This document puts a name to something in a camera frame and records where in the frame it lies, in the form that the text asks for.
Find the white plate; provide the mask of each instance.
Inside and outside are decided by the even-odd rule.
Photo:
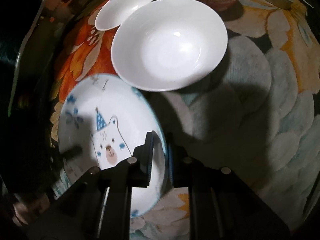
[[[147,91],[186,87],[222,60],[226,27],[195,0],[157,0],[136,10],[114,36],[111,60],[128,84]]]
[[[111,30],[124,22],[135,10],[153,0],[110,0],[100,10],[95,26],[99,31]]]
[[[59,119],[59,149],[80,145],[83,154],[65,163],[74,183],[92,166],[102,170],[130,157],[144,144],[146,133],[157,134],[151,181],[147,188],[133,188],[132,217],[150,210],[159,200],[164,183],[166,146],[157,117],[142,94],[109,74],[82,80],[68,95]]]

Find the screw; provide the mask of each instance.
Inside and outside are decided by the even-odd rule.
[[[99,167],[91,167],[88,171],[91,175],[93,175],[93,174],[98,173],[100,171],[100,168]]]
[[[228,168],[228,167],[223,167],[223,168],[221,168],[221,172],[222,172],[223,174],[228,175],[228,174],[231,173],[231,170],[230,170],[230,168]]]
[[[130,158],[128,158],[128,163],[130,163],[130,164],[134,164],[134,163],[136,163],[137,162],[137,158],[136,157],[130,157]]]
[[[184,162],[185,164],[190,164],[190,163],[192,163],[192,159],[191,159],[190,157],[184,157],[184,158],[183,158],[183,162]]]

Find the red bowl exterior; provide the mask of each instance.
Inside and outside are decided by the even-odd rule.
[[[196,0],[202,2],[209,6],[210,8],[214,9],[216,12],[222,12],[229,7],[231,7],[236,0]]]

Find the floral tablecloth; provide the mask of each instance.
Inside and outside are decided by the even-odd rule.
[[[94,73],[115,73],[110,47],[116,30],[98,31],[102,3],[78,20],[55,61],[50,100],[52,143],[72,88]],[[228,49],[220,65],[196,84],[147,93],[164,132],[206,166],[228,166],[291,230],[304,220],[306,199],[320,170],[320,46],[295,0],[290,11],[264,0],[238,0],[220,15]],[[59,197],[65,172],[53,185]],[[131,239],[188,239],[187,188],[172,189],[147,214],[132,219]]]

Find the oval plate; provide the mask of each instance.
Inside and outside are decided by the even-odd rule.
[[[147,188],[133,188],[131,217],[150,210],[164,186],[166,145],[159,121],[143,95],[120,78],[97,74],[82,80],[68,95],[59,118],[59,150],[79,145],[83,154],[64,168],[71,183],[90,167],[102,170],[129,158],[155,131],[151,181]]]
[[[153,0],[109,0],[96,17],[99,31],[111,30],[121,25],[135,10]]]

